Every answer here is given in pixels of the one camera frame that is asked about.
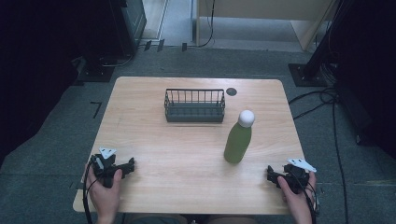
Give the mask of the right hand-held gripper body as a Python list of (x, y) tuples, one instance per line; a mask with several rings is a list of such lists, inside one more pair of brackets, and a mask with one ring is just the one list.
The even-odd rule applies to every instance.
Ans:
[(305, 159), (287, 159), (288, 164), (284, 165), (285, 180), (290, 189), (298, 193), (304, 189), (309, 181), (309, 173), (315, 173), (317, 169)]

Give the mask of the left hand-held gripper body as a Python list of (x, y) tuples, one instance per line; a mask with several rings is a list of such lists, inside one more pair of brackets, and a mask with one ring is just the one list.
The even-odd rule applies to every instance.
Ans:
[(121, 177), (126, 175), (126, 165), (116, 165), (116, 149), (100, 147), (99, 153), (90, 158), (94, 175), (103, 180), (105, 188), (110, 189), (113, 186), (114, 174), (121, 170)]

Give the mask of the person's right hand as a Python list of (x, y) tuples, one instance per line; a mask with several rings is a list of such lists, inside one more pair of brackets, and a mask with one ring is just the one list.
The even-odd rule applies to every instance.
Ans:
[(283, 201), (287, 204), (289, 211), (296, 224), (313, 224), (311, 208), (315, 204), (314, 192), (316, 191), (316, 176), (309, 173), (309, 181), (304, 191), (294, 193), (287, 181), (280, 176), (278, 183), (283, 192)]

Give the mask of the person's left hand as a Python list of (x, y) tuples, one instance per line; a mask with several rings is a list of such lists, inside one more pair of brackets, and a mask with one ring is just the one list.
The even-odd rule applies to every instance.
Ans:
[(113, 176), (112, 187), (104, 187), (90, 168), (87, 177), (89, 195), (97, 213), (96, 224), (113, 224), (120, 207), (120, 182), (122, 170), (117, 170)]

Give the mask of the green bottle with white cap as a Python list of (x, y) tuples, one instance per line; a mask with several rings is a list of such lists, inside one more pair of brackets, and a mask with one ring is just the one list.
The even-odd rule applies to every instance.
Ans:
[(239, 114), (238, 121), (231, 128), (223, 157), (229, 163), (239, 163), (243, 158), (250, 144), (252, 135), (252, 125), (255, 115), (250, 110), (244, 110)]

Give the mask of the black metal stand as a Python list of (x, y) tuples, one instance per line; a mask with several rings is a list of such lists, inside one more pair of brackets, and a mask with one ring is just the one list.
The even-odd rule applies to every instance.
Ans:
[(331, 47), (331, 36), (333, 30), (337, 29), (342, 18), (344, 17), (345, 2), (348, 0), (339, 0), (331, 25), (327, 28), (317, 49), (313, 53), (307, 64), (290, 63), (289, 70), (297, 87), (326, 87), (327, 81), (320, 72), (326, 57), (333, 53)]

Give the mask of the black equipment cabinet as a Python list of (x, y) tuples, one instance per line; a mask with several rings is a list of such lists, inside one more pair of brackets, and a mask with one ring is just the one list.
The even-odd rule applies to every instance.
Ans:
[(147, 24), (142, 0), (108, 0), (121, 56), (134, 56)]

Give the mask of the light wooden furniture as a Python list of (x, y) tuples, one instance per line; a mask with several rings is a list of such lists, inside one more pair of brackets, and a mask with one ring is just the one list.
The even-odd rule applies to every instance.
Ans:
[(313, 42), (337, 0), (192, 0), (195, 44), (199, 46), (202, 17), (290, 21), (302, 50)]

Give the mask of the black stand base plate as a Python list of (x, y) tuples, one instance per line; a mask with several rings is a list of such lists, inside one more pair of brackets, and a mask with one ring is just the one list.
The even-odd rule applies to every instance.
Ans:
[(79, 58), (78, 78), (81, 82), (109, 82), (114, 72), (113, 66), (103, 66)]

